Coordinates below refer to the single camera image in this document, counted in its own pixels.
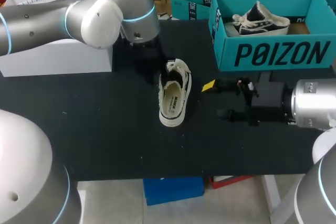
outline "shoe insole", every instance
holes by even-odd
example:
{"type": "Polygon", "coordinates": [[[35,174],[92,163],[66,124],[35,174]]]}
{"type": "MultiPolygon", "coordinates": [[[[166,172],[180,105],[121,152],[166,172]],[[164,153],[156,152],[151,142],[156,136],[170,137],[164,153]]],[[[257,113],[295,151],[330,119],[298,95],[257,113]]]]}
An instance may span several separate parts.
{"type": "Polygon", "coordinates": [[[164,92],[163,111],[169,118],[178,116],[182,106],[181,92],[176,83],[170,84],[164,92]]]}

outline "black sneaker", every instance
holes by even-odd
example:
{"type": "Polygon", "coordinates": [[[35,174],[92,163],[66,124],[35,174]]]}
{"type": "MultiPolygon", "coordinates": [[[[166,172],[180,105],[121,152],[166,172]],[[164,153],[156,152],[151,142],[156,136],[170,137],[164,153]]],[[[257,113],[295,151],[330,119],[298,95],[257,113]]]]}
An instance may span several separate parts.
{"type": "Polygon", "coordinates": [[[233,15],[234,20],[225,24],[228,37],[285,35],[290,21],[272,14],[259,1],[244,16],[233,15]]]}

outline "shoe lace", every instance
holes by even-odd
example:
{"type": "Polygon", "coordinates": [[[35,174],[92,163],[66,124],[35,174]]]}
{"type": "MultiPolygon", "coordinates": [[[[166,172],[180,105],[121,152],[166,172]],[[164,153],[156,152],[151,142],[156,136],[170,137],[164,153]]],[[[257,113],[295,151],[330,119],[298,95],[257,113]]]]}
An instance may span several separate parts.
{"type": "Polygon", "coordinates": [[[249,21],[247,19],[247,14],[245,14],[244,16],[239,16],[238,14],[235,14],[232,16],[232,19],[234,20],[232,23],[235,26],[244,26],[244,27],[254,27],[256,26],[255,22],[249,21]]]}

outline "white box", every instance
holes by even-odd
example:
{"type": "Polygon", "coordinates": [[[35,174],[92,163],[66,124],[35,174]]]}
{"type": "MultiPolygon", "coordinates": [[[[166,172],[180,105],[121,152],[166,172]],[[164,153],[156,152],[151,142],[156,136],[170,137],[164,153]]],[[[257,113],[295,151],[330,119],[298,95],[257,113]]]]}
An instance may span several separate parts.
{"type": "MultiPolygon", "coordinates": [[[[7,0],[5,6],[34,0],[7,0]]],[[[4,77],[112,71],[112,48],[94,49],[73,39],[0,57],[4,77]]]]}

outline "white floor tile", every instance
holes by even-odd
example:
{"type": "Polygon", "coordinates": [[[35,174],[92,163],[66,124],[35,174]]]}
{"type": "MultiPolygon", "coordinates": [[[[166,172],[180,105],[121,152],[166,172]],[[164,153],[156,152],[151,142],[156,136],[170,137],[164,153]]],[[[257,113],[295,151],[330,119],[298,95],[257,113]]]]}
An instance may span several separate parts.
{"type": "Polygon", "coordinates": [[[83,224],[142,224],[141,179],[79,182],[86,191],[83,224]]]}

